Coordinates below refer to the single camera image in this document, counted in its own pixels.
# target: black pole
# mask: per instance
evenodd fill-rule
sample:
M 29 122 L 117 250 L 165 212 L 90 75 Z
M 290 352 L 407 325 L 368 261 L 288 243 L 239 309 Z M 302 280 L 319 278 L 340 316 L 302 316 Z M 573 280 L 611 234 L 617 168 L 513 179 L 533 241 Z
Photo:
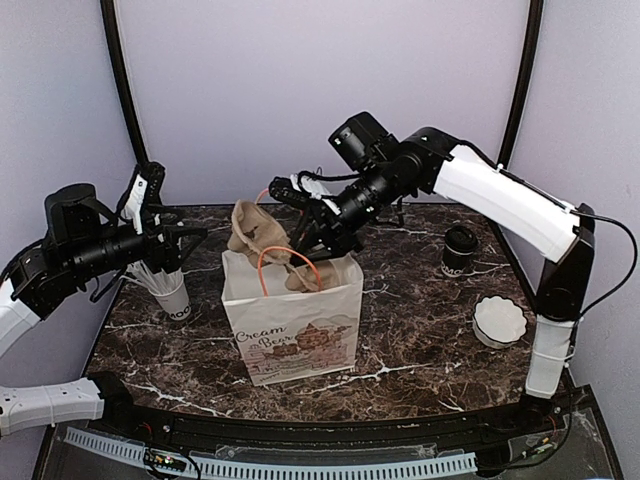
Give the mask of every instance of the black pole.
M 122 54 L 122 44 L 120 43 L 120 34 L 118 32 L 118 21 L 116 19 L 116 10 L 113 0 L 100 0 L 102 8 L 102 21 L 104 23 L 104 33 L 107 37 L 107 47 L 109 48 L 109 57 L 111 58 L 111 68 L 120 97 L 120 105 L 122 114 L 129 131 L 129 139 L 133 146 L 133 152 L 136 156 L 138 164 L 146 166 L 149 163 L 149 156 L 144 146 L 138 116 L 133 105 L 133 97 L 129 88 L 129 79 L 127 77 L 127 69 L 124 63 L 124 55 Z
M 520 121 L 527 99 L 529 83 L 531 82 L 531 73 L 533 72 L 533 61 L 536 56 L 536 47 L 538 46 L 538 36 L 540 34 L 540 25 L 542 24 L 542 6 L 543 0 L 531 0 L 529 4 L 529 18 L 527 19 L 527 30 L 524 36 L 524 45 L 522 47 L 522 57 L 520 59 L 520 70 L 518 71 L 518 80 L 511 102 L 511 111 L 509 112 L 509 120 L 504 131 L 498 162 L 503 166 L 509 165 L 513 147 L 518 136 Z

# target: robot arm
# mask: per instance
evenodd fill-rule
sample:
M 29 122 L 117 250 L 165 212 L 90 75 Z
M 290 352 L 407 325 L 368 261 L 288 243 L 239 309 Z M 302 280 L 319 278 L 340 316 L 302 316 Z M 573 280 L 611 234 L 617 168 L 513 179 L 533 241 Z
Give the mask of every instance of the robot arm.
M 293 247 L 316 261 L 359 251 L 358 229 L 375 220 L 382 208 L 416 196 L 418 190 L 465 204 L 508 228 L 545 257 L 526 392 L 536 399 L 551 398 L 571 355 L 593 263 L 593 222 L 580 216 L 592 210 L 550 197 L 491 164 L 472 145 L 434 128 L 398 142 L 364 112 L 337 129 L 329 142 L 359 173 L 339 195 L 318 195 L 322 189 L 309 183 L 323 177 L 310 172 L 276 177 L 269 187 L 273 198 L 304 211 L 292 235 Z
M 164 167 L 158 163 L 144 170 L 137 167 L 115 213 L 96 199 L 89 184 L 71 185 L 47 197 L 44 239 L 20 252 L 0 275 L 0 357 L 99 275 L 118 272 L 92 301 L 132 262 L 144 261 L 154 273 L 180 268 L 207 230 L 161 221 L 163 212 L 178 217 L 160 203 L 163 179 Z M 181 248 L 185 237 L 196 238 Z M 37 425 L 95 420 L 122 403 L 131 403 L 131 396 L 110 373 L 61 385 L 0 386 L 0 436 Z

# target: brown marble tabletop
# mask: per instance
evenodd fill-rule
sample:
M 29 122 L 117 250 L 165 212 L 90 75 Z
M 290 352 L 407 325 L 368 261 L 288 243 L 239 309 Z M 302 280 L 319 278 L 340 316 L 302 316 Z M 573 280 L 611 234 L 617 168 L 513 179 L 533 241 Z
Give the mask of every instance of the brown marble tabletop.
M 268 206 L 291 232 L 298 213 Z M 110 370 L 138 405 L 204 416 L 277 421 L 385 420 L 517 402 L 526 377 L 533 314 L 487 221 L 461 205 L 406 207 L 405 228 L 367 226 L 355 255 L 364 272 L 356 367 L 254 387 L 221 303 L 221 253 L 230 206 L 189 207 L 185 222 L 207 240 L 183 271 L 193 313 L 174 322 L 149 293 L 126 283 L 115 300 L 88 371 Z M 480 241 L 468 273 L 440 270 L 444 232 L 471 228 Z M 525 311 L 527 333 L 493 350 L 472 330 L 475 304 L 509 298 Z

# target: white cup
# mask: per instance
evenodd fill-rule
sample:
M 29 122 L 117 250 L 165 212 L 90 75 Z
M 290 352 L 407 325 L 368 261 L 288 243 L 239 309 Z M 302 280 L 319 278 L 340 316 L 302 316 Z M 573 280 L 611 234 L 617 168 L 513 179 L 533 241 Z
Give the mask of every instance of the white cup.
M 184 320 L 191 314 L 191 303 L 184 278 L 180 279 L 180 285 L 173 292 L 153 296 L 171 320 Z

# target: gift bag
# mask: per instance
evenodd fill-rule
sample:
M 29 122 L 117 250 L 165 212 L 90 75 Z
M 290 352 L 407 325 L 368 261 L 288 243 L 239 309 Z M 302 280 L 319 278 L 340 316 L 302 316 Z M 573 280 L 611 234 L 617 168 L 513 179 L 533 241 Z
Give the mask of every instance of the gift bag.
M 330 260 L 339 286 L 292 292 L 282 265 L 258 271 L 246 255 L 222 254 L 222 303 L 254 385 L 285 382 L 355 366 L 363 275 L 350 256 Z

